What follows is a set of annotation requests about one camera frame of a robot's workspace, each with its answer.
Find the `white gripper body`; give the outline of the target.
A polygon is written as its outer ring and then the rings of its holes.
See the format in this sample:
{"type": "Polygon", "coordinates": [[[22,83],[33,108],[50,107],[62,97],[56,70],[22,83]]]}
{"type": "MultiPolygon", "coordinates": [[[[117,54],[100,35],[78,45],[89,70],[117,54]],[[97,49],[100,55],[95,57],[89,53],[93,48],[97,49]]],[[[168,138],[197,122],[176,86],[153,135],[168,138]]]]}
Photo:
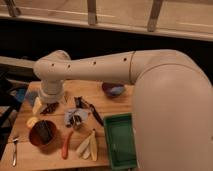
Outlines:
{"type": "Polygon", "coordinates": [[[38,96],[44,103],[52,104],[58,102],[64,94],[62,81],[42,81],[38,90],[38,96]]]}

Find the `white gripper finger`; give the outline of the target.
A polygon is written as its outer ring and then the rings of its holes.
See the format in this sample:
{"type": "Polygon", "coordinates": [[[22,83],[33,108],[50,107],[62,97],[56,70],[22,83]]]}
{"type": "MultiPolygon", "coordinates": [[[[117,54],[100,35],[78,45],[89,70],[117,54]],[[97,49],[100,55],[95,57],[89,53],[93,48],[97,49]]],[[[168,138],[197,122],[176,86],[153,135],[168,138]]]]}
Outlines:
{"type": "Polygon", "coordinates": [[[34,115],[37,115],[40,113],[40,110],[42,108],[42,102],[40,101],[39,98],[36,98],[34,101],[34,106],[32,108],[32,112],[34,115]]]}

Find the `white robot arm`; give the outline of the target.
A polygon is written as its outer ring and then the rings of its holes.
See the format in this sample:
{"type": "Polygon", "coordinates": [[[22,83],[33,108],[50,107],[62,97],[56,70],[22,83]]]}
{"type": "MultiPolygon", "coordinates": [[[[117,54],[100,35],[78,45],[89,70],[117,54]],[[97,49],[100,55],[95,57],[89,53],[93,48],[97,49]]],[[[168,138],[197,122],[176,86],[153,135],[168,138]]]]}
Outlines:
{"type": "Polygon", "coordinates": [[[138,171],[213,171],[213,85],[186,54],[145,50],[72,60],[40,58],[39,97],[54,103],[66,79],[132,84],[138,171]]]}

